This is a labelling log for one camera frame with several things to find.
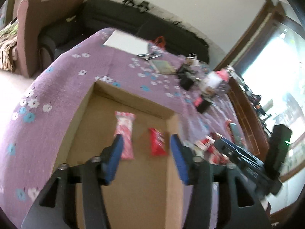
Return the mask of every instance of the white paper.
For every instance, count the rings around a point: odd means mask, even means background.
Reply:
[[[115,30],[104,45],[114,47],[134,55],[148,53],[147,41],[119,30]]]

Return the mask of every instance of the red package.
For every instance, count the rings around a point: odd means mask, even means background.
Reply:
[[[166,156],[167,152],[164,150],[164,139],[162,134],[155,128],[149,128],[151,153],[153,156]]]
[[[121,134],[123,136],[124,148],[121,159],[134,159],[132,150],[132,123],[135,115],[132,113],[115,112],[117,125],[114,135]]]

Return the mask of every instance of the cardboard box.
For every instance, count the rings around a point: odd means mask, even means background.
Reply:
[[[75,113],[54,167],[62,162],[70,166],[85,163],[110,146],[117,123],[115,111],[136,115],[135,160],[121,160],[113,183],[102,187],[112,229],[182,228],[183,184],[169,151],[169,136],[179,133],[179,120],[166,107],[97,81]],[[151,156],[150,127],[164,133],[168,156]],[[77,217],[79,228],[84,228],[80,190],[81,184],[77,185]]]

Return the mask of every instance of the tiled floor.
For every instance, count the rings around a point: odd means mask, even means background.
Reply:
[[[33,81],[34,78],[29,79],[0,70],[0,142],[12,112]]]

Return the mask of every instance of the blanket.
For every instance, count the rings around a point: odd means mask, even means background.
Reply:
[[[0,31],[0,69],[13,72],[15,66],[9,57],[12,47],[17,44],[18,20],[9,23]]]

